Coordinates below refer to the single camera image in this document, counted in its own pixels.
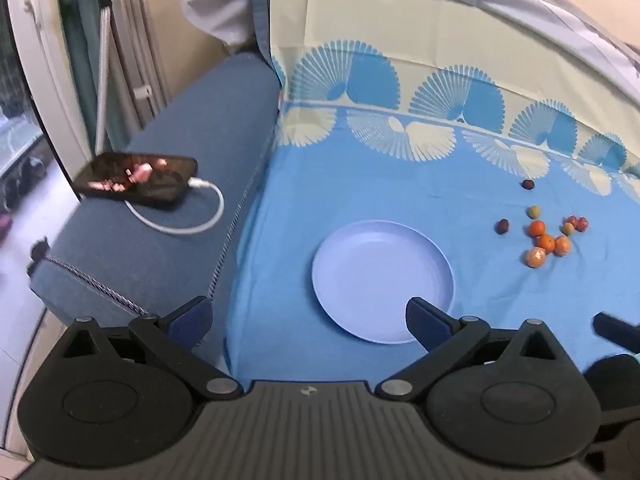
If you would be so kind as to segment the blue fabric sofa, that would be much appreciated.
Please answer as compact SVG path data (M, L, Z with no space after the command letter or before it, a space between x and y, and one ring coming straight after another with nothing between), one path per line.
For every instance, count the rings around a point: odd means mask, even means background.
M177 181L162 170L154 200L129 209L84 198L35 270L30 287L63 324L94 318L125 326L142 314L164 316L196 296L208 299L207 334L194 348L215 363L224 348L245 221L274 142L280 82L254 51L230 56L191 84L129 144L134 154L196 160L216 188L176 200Z

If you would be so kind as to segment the black smartphone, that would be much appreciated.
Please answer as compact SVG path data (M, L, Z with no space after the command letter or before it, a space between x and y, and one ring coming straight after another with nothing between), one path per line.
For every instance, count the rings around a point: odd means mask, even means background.
M197 172L192 157L105 152L80 170L72 188L86 197L160 207L180 202Z

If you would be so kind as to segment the grey curtain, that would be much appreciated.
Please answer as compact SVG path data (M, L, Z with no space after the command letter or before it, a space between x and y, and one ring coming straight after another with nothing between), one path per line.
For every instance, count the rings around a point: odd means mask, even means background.
M169 102L149 0L112 0L120 66L140 125L145 126Z

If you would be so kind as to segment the light blue round plate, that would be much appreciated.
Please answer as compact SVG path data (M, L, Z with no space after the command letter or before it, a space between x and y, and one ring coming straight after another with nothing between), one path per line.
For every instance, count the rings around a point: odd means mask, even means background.
M311 265L318 303L347 333L375 344L408 344L406 307L420 297L448 311L454 271L442 251L403 224L367 220L343 226L318 247Z

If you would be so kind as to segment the small yellow round fruit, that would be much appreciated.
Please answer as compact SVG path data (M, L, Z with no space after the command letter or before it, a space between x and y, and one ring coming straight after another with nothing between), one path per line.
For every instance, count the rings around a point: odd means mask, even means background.
M562 232L565 236L571 236L575 231L575 227L570 222L565 222L562 225Z

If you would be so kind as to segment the orange tangerine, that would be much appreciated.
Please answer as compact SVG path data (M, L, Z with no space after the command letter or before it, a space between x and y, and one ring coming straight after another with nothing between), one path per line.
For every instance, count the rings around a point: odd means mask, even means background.
M546 224L542 220L534 220L529 223L527 234L530 237L538 237L546 232Z
M547 253L544 248L541 247L532 247L525 254L524 262L526 266L529 266L532 269L540 268L547 259Z
M552 254L555 251L555 238L548 234L540 234L536 237L535 246L544 250L546 254Z
M568 236L561 235L554 240L554 254L558 257L567 256L572 250L572 241Z

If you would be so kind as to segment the dark red jujube date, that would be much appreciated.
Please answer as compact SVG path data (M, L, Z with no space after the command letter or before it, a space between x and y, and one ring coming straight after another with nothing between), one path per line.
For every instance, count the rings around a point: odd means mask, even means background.
M506 234L506 232L509 231L510 228L510 224L509 221L506 219L501 219L497 222L496 226L495 226L495 231L497 234L499 235L503 235Z

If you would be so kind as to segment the green yellow small fruit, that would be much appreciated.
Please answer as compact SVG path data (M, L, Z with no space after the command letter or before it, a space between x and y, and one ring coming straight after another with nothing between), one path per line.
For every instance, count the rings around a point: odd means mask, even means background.
M527 214L529 218L537 219L540 216L540 207L539 206L530 206L527 209Z

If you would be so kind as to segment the blue patterned bed sheet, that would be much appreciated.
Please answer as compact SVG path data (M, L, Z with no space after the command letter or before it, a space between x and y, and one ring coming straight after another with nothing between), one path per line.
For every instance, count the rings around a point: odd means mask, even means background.
M233 375L378 382L422 354L352 336L314 294L320 244L367 220L439 247L456 283L447 313L507 328L540 318L579 367L616 353L591 320L639 319L636 100L536 32L456 0L269 0L268 51L281 115L239 249ZM589 226L575 226L570 253L526 266L529 223L557 238L571 214Z

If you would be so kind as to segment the red candy fruit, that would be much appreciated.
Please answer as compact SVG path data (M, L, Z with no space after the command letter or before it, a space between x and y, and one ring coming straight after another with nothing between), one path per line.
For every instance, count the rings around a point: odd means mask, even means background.
M577 217L576 217L576 216L574 216L574 214L571 214L570 216L568 216L568 217L565 219L565 221L566 221L567 223L570 223L572 226L577 226L577 221L578 221L578 219L577 219Z

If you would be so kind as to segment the white window frame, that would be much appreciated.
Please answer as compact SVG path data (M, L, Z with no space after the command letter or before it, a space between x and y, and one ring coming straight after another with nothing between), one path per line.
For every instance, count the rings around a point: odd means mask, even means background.
M92 157L66 49L58 0L6 0L32 100L60 165L70 174Z

